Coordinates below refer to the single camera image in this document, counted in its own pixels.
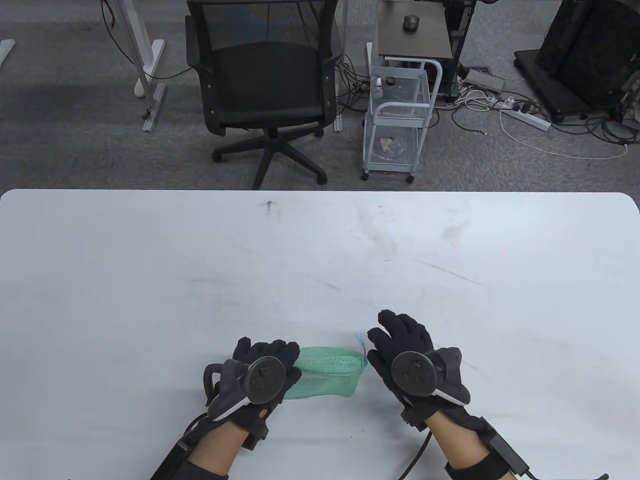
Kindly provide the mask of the person's right hand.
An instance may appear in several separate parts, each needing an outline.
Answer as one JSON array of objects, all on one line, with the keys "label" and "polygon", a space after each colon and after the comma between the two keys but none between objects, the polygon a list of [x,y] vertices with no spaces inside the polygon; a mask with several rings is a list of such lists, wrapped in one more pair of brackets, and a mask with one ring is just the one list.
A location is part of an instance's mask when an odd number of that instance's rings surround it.
[{"label": "person's right hand", "polygon": [[425,326],[407,314],[382,310],[377,319],[378,327],[367,333],[374,347],[366,357],[402,405],[403,421],[423,431],[442,413],[466,430],[485,431],[486,422],[466,410],[471,394],[462,384],[460,350],[435,349]]}]

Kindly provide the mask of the person's left hand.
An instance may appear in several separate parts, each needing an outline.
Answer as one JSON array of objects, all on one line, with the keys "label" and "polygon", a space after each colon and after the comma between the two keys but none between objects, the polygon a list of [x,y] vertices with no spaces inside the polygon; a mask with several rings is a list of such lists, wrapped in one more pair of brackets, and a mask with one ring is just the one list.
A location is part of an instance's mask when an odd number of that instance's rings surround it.
[{"label": "person's left hand", "polygon": [[272,400],[268,403],[253,404],[240,407],[232,413],[228,419],[235,426],[247,432],[247,438],[242,443],[242,448],[253,451],[259,441],[266,438],[268,428],[266,419],[284,400],[288,390],[301,378],[302,373],[295,366],[300,354],[300,346],[296,342],[286,342],[278,339],[271,343],[252,343],[250,338],[241,338],[233,352],[232,359],[245,364],[253,364],[263,357],[279,359],[285,368],[285,382]]}]

